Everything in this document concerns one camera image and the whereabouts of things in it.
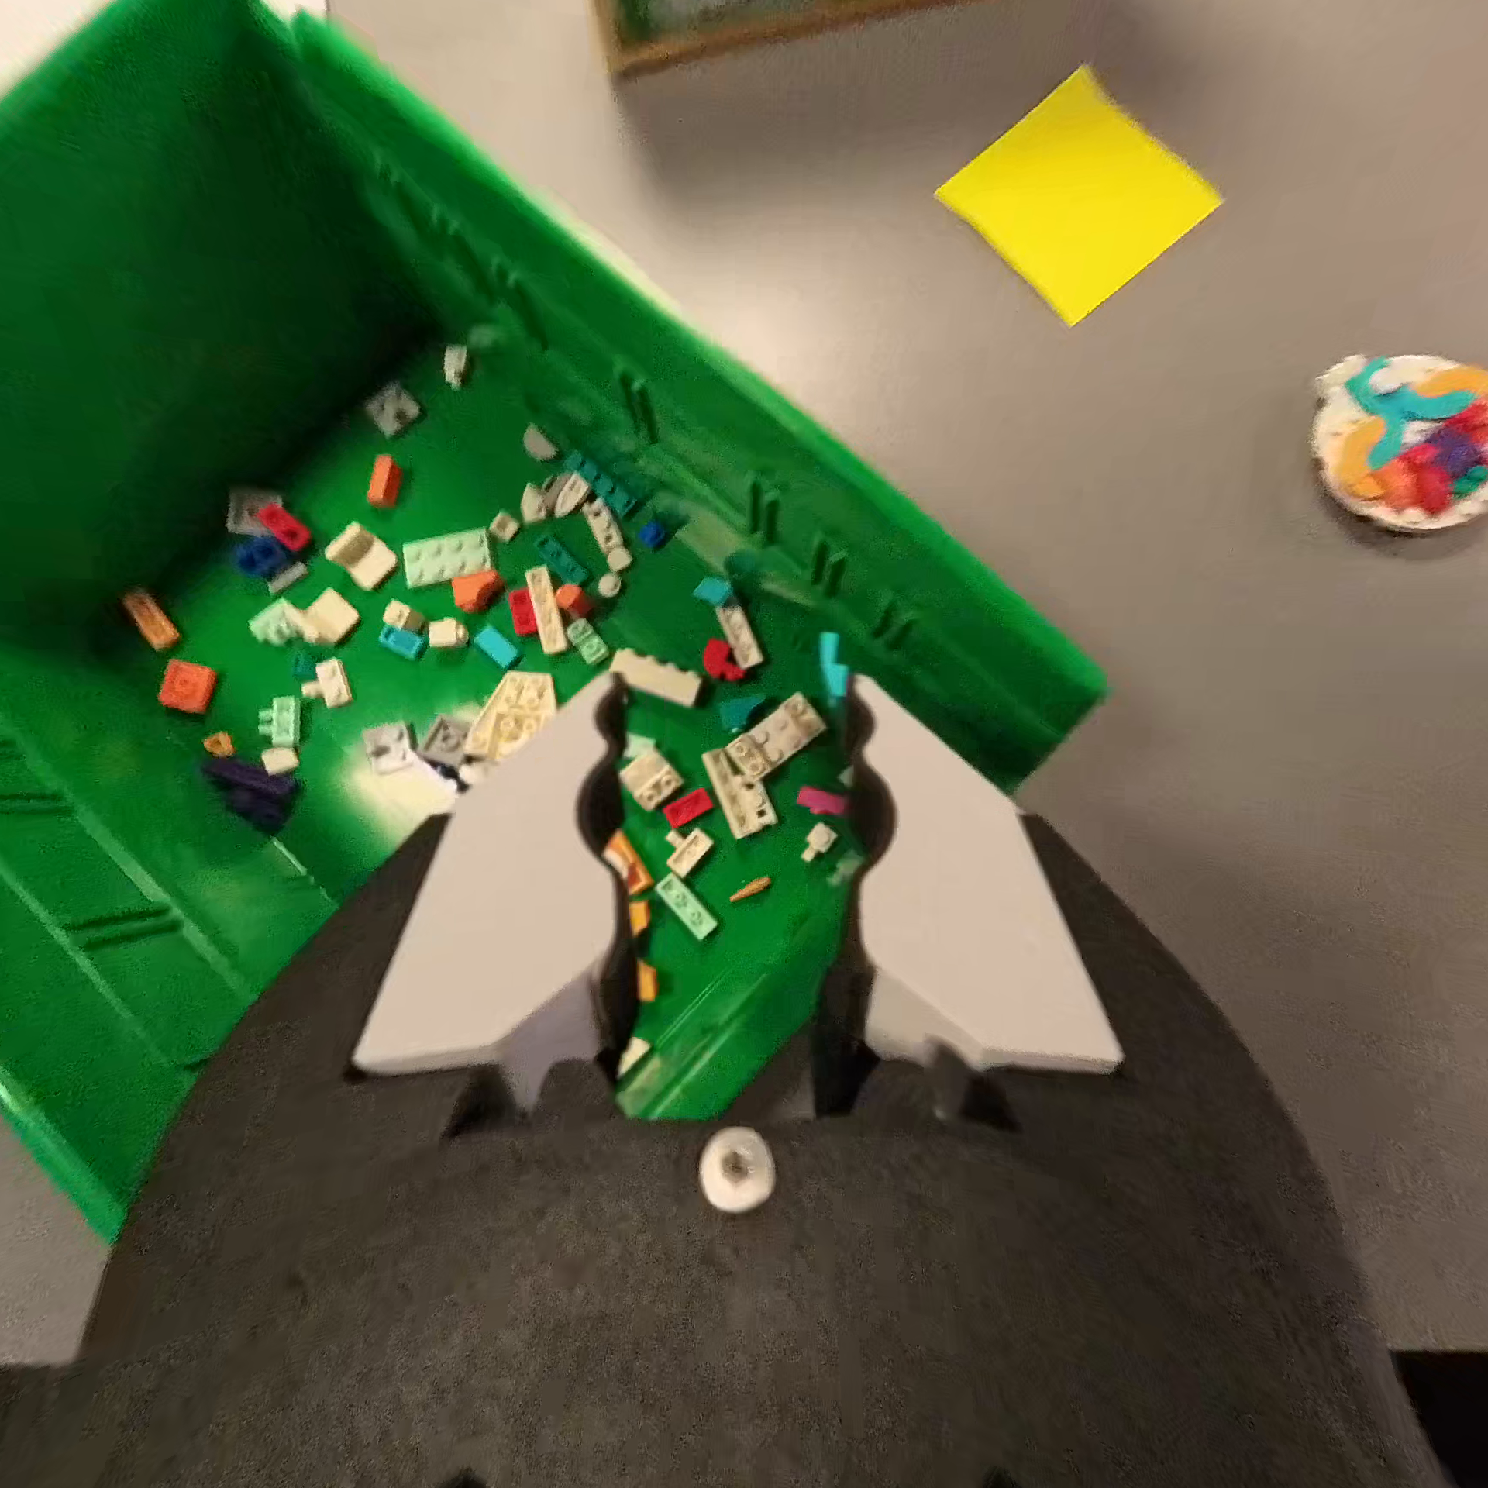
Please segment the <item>yellow paper sheet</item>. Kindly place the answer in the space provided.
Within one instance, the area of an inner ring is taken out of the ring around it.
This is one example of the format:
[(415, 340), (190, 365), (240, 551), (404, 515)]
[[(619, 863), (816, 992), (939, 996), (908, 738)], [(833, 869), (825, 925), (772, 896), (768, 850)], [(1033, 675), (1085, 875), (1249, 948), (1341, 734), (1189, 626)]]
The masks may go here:
[(1101, 309), (1222, 205), (1089, 66), (939, 186), (935, 199), (1064, 326)]

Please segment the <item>green plastic bin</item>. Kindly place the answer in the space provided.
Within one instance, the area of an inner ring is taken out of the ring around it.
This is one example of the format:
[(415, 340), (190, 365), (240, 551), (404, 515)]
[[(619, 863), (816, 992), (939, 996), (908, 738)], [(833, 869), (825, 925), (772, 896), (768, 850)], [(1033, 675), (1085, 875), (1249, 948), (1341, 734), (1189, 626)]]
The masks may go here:
[(229, 1033), (379, 869), (325, 896), (271, 836), (298, 759), (206, 761), (215, 675), (157, 590), (259, 534), (231, 494), (286, 499), (415, 363), (448, 382), (448, 347), (458, 382), (492, 370), (658, 478), (835, 625), (827, 682), (877, 682), (997, 788), (1106, 696), (335, 28), (111, 5), (3, 97), (2, 355), (3, 1115), (104, 1242)]

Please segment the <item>colourful lego set box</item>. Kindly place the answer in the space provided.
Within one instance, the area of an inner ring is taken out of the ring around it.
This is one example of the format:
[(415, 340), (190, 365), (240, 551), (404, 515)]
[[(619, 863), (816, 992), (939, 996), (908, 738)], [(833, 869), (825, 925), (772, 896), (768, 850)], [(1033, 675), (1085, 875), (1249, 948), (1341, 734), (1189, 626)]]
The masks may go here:
[(793, 43), (956, 3), (591, 3), (606, 72), (656, 76), (762, 45)]

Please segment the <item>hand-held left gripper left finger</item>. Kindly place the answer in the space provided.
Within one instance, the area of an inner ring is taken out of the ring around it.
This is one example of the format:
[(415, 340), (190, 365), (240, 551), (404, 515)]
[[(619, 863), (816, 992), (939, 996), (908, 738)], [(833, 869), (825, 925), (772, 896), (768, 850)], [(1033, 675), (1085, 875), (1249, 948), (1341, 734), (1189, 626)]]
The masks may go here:
[(621, 725), (621, 682), (593, 680), (452, 807), (354, 1071), (492, 1071), (535, 1108), (552, 1067), (621, 1050), (633, 1013), (602, 992), (621, 884), (600, 856)]

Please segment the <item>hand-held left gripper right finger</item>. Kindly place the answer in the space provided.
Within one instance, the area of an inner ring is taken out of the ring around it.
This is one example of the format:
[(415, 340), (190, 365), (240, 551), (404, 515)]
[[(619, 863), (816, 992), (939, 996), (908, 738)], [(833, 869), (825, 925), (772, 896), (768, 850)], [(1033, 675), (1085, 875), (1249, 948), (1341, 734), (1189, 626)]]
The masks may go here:
[(854, 777), (887, 792), (887, 844), (858, 879), (872, 971), (864, 1044), (970, 1071), (1110, 1075), (1124, 1050), (1026, 832), (995, 784), (856, 675)]

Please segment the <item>pile of lego bricks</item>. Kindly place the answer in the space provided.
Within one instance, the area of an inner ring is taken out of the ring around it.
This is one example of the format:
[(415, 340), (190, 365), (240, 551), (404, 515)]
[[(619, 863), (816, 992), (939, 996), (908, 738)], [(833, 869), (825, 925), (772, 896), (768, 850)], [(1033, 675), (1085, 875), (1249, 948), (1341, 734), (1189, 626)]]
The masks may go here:
[(344, 900), (417, 825), (619, 665), (641, 1040), (631, 1112), (720, 1110), (798, 1033), (835, 954), (852, 836), (825, 663), (791, 605), (660, 480), (591, 455), (448, 347), (325, 438), (286, 499), (157, 590), (209, 765), (296, 765), (271, 836)]

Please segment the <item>round white rainbow lego plate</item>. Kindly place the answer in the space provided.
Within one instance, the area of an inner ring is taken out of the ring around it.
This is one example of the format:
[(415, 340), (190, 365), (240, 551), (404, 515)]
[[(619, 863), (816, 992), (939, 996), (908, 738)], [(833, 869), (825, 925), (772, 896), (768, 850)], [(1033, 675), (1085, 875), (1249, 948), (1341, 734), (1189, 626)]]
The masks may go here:
[(1312, 467), (1341, 511), (1399, 536), (1484, 519), (1484, 367), (1349, 357), (1324, 370), (1312, 394)]

